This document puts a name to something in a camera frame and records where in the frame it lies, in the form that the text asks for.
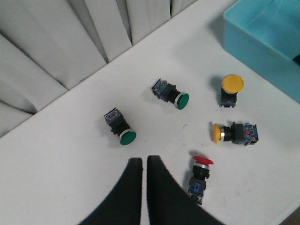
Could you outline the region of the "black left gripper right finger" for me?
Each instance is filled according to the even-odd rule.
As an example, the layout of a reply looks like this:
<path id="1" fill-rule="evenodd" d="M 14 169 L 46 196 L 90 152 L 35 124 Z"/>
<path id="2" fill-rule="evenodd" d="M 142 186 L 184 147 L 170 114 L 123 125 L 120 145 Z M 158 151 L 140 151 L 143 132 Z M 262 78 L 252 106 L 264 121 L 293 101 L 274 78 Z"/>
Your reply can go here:
<path id="1" fill-rule="evenodd" d="M 183 191 L 160 156 L 147 158 L 147 206 L 151 225 L 221 225 Z"/>

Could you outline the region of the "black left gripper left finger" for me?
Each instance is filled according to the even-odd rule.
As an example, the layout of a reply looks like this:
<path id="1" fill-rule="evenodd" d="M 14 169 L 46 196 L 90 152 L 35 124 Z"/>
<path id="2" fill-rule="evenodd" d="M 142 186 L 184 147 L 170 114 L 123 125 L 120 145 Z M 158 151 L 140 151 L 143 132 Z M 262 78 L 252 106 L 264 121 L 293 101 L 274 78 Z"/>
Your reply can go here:
<path id="1" fill-rule="evenodd" d="M 81 225 L 139 225 L 142 208 L 143 162 L 130 158 L 108 196 Z"/>

